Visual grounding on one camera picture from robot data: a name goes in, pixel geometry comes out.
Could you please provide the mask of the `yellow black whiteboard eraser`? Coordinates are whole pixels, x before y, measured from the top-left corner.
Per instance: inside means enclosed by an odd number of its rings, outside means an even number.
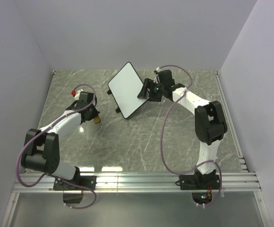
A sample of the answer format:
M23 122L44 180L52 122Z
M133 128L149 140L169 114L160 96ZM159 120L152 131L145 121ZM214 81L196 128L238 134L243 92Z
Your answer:
M98 124L101 122L101 119L97 116L93 119L94 124Z

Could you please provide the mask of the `black framed small whiteboard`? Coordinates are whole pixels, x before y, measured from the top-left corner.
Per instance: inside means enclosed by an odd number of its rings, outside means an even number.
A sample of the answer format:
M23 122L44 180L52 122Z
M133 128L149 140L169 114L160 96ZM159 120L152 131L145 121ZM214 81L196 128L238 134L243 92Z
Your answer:
M148 100L138 98L143 88L143 81L131 64L127 62L108 82L108 93L117 104L117 113L128 119Z

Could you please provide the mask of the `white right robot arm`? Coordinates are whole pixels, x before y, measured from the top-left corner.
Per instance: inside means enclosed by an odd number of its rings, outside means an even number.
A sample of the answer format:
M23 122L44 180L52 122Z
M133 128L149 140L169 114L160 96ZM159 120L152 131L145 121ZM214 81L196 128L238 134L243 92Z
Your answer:
M205 189L211 183L209 174L220 170L220 166L216 163L218 147L224 134L228 131L221 103L218 101L205 100L189 91L184 85L175 84L173 79L171 79L169 84L166 84L157 83L152 79L146 78L137 97L155 102L160 102L162 97L165 97L173 102L163 120L160 133L160 155L162 163L169 172L176 175L184 175L194 170L199 172L199 174L194 177L194 183L197 188ZM194 115L195 134L200 141L198 162L195 167L185 172L172 170L167 165L164 157L163 139L165 125L170 111L175 105L181 105Z

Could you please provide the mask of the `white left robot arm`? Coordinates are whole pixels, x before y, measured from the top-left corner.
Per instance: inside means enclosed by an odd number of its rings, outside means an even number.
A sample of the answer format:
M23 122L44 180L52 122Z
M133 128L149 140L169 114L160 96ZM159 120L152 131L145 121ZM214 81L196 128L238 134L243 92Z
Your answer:
M78 113L66 110L53 123L40 129L30 129L26 134L24 150L19 163L22 167L64 179L70 190L81 185L78 168L60 160L60 140L71 130L86 121L99 123L99 111L91 105Z

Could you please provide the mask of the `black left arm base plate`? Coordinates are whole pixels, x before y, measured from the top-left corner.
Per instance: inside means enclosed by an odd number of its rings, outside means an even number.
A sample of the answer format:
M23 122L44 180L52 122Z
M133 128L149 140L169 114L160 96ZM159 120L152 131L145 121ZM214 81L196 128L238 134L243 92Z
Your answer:
M75 180L66 180L68 183L65 183L64 180L55 179L53 190L54 191L73 191L73 190L85 190L85 187L91 190L95 190L97 177L94 175L82 175Z

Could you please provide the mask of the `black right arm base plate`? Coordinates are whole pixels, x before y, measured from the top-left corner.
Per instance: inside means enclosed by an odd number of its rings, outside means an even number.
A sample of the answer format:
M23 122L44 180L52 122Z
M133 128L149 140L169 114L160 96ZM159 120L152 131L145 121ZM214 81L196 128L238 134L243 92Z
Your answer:
M180 190L218 190L221 179L215 171L204 175L195 172L193 175L180 175L175 185L179 186Z

